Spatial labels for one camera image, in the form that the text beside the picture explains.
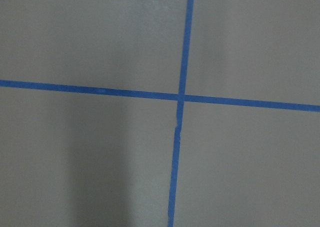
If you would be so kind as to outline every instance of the gray surface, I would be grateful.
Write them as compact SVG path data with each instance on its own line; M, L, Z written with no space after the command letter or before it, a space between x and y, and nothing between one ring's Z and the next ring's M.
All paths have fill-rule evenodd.
M3 87L0 99L0 226L167 226L175 102Z
M0 79L176 93L187 0L0 0Z
M320 0L194 0L186 92L320 104Z
M176 227L315 227L320 115L186 103Z

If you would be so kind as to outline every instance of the blue tape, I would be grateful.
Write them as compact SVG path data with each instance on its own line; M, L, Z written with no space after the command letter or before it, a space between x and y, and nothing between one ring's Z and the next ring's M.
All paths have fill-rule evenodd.
M194 8L194 0L187 0L185 24L184 24L183 47L182 47L182 58L181 58L181 69L180 69L179 92L178 92L178 100L177 100L177 107L176 107L176 127L174 131L174 141L173 141L171 180L170 180L169 203L168 203L168 227L174 226L179 154L180 154L180 139L181 139L181 131L182 131L182 123L183 123L183 115L184 115L193 8Z
M147 92L147 91L135 91L135 90L114 89L114 88L97 88L97 87L85 87L85 86L63 85L63 84L52 84L52 83L35 83L35 82L23 82L23 81L1 80L1 79L0 79L0 87L83 93L83 94L105 95L105 96L124 96L124 97L136 97L136 98L170 100L170 101L178 100L178 94L176 93Z
M186 95L184 97L184 100L187 102L197 102L197 103L320 112L319 105L301 104L301 103L284 103L284 102L272 102L272 101L262 101L262 100L238 99L238 98L207 97L207 96L198 96L198 95Z

